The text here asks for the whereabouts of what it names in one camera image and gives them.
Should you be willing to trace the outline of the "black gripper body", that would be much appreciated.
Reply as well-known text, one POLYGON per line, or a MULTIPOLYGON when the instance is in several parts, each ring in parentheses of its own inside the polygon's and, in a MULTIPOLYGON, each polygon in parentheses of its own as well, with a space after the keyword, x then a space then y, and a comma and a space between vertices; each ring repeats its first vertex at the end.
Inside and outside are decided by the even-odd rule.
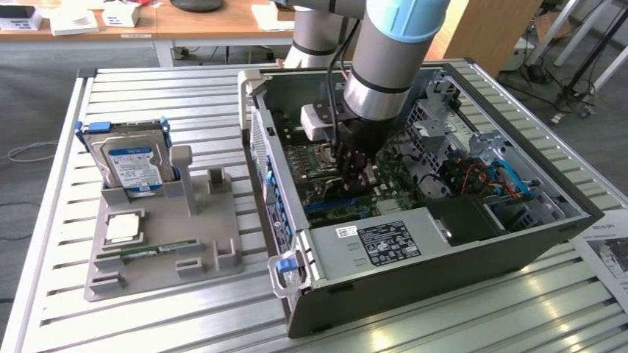
POLYGON ((373 157, 381 150, 392 131, 392 119, 373 121, 353 118, 340 122, 340 153, 364 154, 373 157))

